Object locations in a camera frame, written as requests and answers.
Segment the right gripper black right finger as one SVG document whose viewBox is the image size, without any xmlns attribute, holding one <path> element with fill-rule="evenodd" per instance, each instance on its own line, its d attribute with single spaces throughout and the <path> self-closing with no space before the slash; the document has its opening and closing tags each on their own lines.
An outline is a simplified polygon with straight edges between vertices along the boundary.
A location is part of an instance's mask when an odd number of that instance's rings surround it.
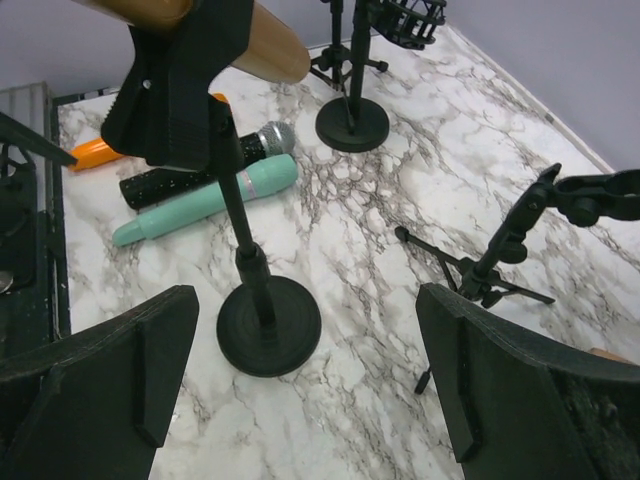
<svg viewBox="0 0 640 480">
<path fill-rule="evenodd" d="M 435 385 L 465 478 L 638 478 L 639 394 L 520 363 L 494 332 L 515 323 L 442 285 L 421 286 L 416 313 L 429 365 L 415 391 Z"/>
</svg>

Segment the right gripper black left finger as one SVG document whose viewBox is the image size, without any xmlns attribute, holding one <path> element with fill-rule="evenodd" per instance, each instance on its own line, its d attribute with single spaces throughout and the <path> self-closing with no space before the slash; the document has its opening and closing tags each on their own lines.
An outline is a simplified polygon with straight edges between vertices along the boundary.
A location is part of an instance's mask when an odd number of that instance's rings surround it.
<svg viewBox="0 0 640 480">
<path fill-rule="evenodd" d="M 1 363 L 4 479 L 146 479 L 167 437 L 199 315 L 173 286 Z"/>
</svg>

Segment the black tall tripod stand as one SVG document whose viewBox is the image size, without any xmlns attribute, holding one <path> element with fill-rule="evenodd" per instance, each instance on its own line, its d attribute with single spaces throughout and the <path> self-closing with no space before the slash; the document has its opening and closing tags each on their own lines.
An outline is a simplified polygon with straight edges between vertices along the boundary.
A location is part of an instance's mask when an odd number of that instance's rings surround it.
<svg viewBox="0 0 640 480">
<path fill-rule="evenodd" d="M 505 281 L 496 268 L 500 262 L 516 265 L 527 259 L 528 250 L 524 244 L 527 234 L 546 209 L 557 210 L 579 228 L 591 228 L 602 218 L 624 222 L 639 218 L 638 171 L 560 179 L 560 170 L 560 164 L 552 165 L 525 190 L 490 239 L 486 252 L 477 260 L 453 257 L 402 226 L 396 228 L 396 237 L 434 255 L 443 272 L 456 269 L 461 280 L 450 280 L 449 288 L 467 301 L 480 303 L 485 309 L 512 295 L 551 305 L 553 298 Z M 506 321 L 499 321 L 494 332 L 500 345 L 507 347 L 524 365 L 596 381 L 619 396 L 639 394 L 639 369 L 636 366 L 568 350 Z"/>
</svg>

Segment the orange microphone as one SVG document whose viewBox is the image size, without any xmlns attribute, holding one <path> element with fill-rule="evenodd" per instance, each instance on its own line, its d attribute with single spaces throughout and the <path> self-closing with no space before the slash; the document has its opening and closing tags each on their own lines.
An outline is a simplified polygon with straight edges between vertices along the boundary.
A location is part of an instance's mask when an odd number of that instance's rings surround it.
<svg viewBox="0 0 640 480">
<path fill-rule="evenodd" d="M 124 139 L 133 141 L 133 146 L 145 147 L 145 135 L 149 124 L 151 123 L 151 110 L 147 102 L 142 102 L 138 105 L 133 115 L 127 120 L 127 124 L 124 127 L 123 133 Z M 210 150 L 209 147 L 209 131 L 206 131 L 203 135 L 198 134 L 194 141 L 188 142 L 188 147 L 193 151 L 204 152 L 205 159 L 197 162 L 190 159 L 184 160 L 161 160 L 159 162 L 151 162 L 148 158 L 145 161 L 149 166 L 154 168 L 161 168 L 165 170 L 195 172 L 202 171 L 207 168 Z M 97 168 L 107 163 L 114 162 L 125 156 L 128 153 L 120 153 L 112 148 L 102 137 L 84 143 L 71 151 L 71 155 L 76 159 L 76 164 L 70 166 L 72 171 L 81 171 L 87 169 Z"/>
</svg>

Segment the mint green microphone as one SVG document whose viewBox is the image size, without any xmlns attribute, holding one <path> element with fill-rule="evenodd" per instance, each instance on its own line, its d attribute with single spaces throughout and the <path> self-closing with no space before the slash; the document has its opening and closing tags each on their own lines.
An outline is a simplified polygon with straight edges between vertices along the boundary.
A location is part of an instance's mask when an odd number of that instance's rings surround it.
<svg viewBox="0 0 640 480">
<path fill-rule="evenodd" d="M 236 175 L 243 201 L 274 195 L 292 186 L 298 178 L 298 167 L 289 154 L 260 160 Z M 187 227 L 226 209 L 218 182 L 170 200 L 139 214 L 117 228 L 112 243 L 117 247 L 141 240 L 154 239 Z"/>
</svg>

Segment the black round-base clip stand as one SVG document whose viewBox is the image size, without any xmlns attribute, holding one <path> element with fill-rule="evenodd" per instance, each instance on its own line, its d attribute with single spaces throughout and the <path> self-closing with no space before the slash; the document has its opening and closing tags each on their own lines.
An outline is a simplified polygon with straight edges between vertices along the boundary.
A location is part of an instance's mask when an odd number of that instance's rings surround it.
<svg viewBox="0 0 640 480">
<path fill-rule="evenodd" d="M 233 67 L 248 47 L 252 1 L 194 1 L 177 30 L 167 36 L 128 24 L 134 63 L 101 128 L 120 153 L 151 162 L 205 159 L 188 147 L 209 131 L 210 157 L 238 242 L 241 285 L 224 301 L 216 333 L 225 358 L 255 377 L 278 377 L 301 367 L 321 335 L 319 307 L 300 283 L 272 276 L 254 241 L 236 175 L 243 163 L 230 106 L 209 92 L 214 78 Z M 133 146 L 123 133 L 135 108 L 147 102 L 151 123 L 146 146 Z"/>
</svg>

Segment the black round-base shock-mount stand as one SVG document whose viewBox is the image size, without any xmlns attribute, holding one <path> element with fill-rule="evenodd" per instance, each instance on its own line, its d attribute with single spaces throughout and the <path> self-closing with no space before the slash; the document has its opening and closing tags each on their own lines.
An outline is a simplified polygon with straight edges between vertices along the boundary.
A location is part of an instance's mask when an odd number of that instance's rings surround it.
<svg viewBox="0 0 640 480">
<path fill-rule="evenodd" d="M 405 50 L 422 51 L 435 42 L 435 31 L 446 23 L 445 0 L 369 1 L 370 33 Z M 362 89 L 346 82 L 349 100 L 326 103 L 315 129 L 327 146 L 345 153 L 369 152 L 381 146 L 390 132 L 387 113 L 378 103 L 363 97 Z"/>
</svg>

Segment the gold microphone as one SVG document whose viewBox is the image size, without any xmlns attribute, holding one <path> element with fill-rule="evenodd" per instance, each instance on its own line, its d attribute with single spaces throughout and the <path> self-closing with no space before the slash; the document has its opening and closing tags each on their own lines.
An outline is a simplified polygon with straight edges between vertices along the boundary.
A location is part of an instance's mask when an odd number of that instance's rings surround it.
<svg viewBox="0 0 640 480">
<path fill-rule="evenodd" d="M 86 1 L 132 26 L 160 35 L 174 33 L 196 8 L 194 1 Z M 265 81 L 295 84 L 310 69 L 310 56 L 295 32 L 261 4 L 252 1 L 248 47 L 232 66 Z"/>
</svg>

